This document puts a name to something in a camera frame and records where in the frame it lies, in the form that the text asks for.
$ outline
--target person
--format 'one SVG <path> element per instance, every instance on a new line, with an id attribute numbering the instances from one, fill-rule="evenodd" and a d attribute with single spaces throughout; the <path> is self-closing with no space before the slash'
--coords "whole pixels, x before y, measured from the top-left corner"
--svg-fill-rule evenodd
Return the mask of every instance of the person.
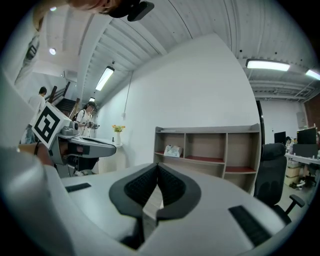
<path id="1" fill-rule="evenodd" d="M 91 118 L 92 111 L 96 108 L 96 104 L 93 101 L 89 101 L 82 110 L 76 115 L 76 121 L 79 123 L 79 134 L 89 137 L 91 131 Z"/>
<path id="2" fill-rule="evenodd" d="M 47 94 L 47 89 L 46 87 L 42 86 L 39 90 L 39 94 L 34 95 L 29 99 L 28 103 L 31 106 L 31 108 L 34 110 L 34 115 L 23 133 L 21 144 L 32 144 L 36 142 L 35 134 L 32 131 L 32 127 L 36 124 L 38 114 L 42 111 L 42 109 L 46 105 L 46 101 L 45 101 L 46 94 Z"/>

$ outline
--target white vase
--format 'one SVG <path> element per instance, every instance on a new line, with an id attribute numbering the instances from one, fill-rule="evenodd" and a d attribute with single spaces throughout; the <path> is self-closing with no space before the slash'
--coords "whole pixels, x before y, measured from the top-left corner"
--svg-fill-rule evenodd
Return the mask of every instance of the white vase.
<path id="1" fill-rule="evenodd" d="M 121 145 L 120 132 L 115 133 L 114 145 L 117 145 L 117 146 Z"/>

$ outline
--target office desk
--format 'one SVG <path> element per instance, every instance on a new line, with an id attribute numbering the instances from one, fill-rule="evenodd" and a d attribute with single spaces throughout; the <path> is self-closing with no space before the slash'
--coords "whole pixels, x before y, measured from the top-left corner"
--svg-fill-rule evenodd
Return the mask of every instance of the office desk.
<path id="1" fill-rule="evenodd" d="M 315 158 L 308 158 L 308 157 L 303 157 L 303 156 L 299 156 L 299 155 L 293 155 L 290 153 L 286 153 L 285 156 L 288 159 L 292 159 L 294 161 L 306 164 L 306 165 L 310 165 L 310 164 L 316 164 L 316 165 L 320 165 L 320 159 L 315 159 Z"/>
<path id="2" fill-rule="evenodd" d="M 310 165 L 310 164 L 320 165 L 320 159 L 308 158 L 308 157 L 303 157 L 303 156 L 299 156 L 299 155 L 293 155 L 290 153 L 286 153 L 285 156 L 288 158 L 288 160 L 292 159 L 294 161 L 297 161 L 299 163 L 303 163 L 306 165 Z M 310 203 L 312 202 L 312 200 L 315 197 L 316 191 L 318 190 L 318 187 L 319 187 L 319 181 L 320 181 L 320 171 L 316 170 L 316 172 L 315 172 L 315 189 L 314 189 L 311 197 L 309 198 L 309 200 L 307 200 L 308 205 L 310 205 Z"/>

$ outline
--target white shirt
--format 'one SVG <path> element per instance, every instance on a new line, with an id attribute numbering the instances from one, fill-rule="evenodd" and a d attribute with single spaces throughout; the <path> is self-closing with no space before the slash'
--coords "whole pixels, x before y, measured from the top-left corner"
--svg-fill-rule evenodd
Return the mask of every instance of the white shirt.
<path id="1" fill-rule="evenodd" d="M 91 120 L 92 115 L 90 113 L 87 113 L 86 110 L 82 109 L 79 111 L 76 121 L 80 124 L 86 124 L 84 127 L 79 127 L 79 134 L 83 136 L 90 136 L 91 128 L 88 128 L 89 121 Z"/>
<path id="2" fill-rule="evenodd" d="M 34 111 L 33 118 L 29 122 L 29 125 L 34 126 L 36 124 L 38 114 L 46 105 L 45 97 L 42 97 L 40 94 L 34 95 L 29 99 L 28 103 Z"/>

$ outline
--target tissue box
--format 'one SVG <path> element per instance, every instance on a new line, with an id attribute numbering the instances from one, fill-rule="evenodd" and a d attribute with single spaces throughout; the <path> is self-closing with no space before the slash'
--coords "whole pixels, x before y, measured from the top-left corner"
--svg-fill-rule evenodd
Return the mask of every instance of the tissue box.
<path id="1" fill-rule="evenodd" d="M 182 148 L 179 146 L 167 145 L 163 155 L 165 157 L 179 158 L 182 153 Z"/>

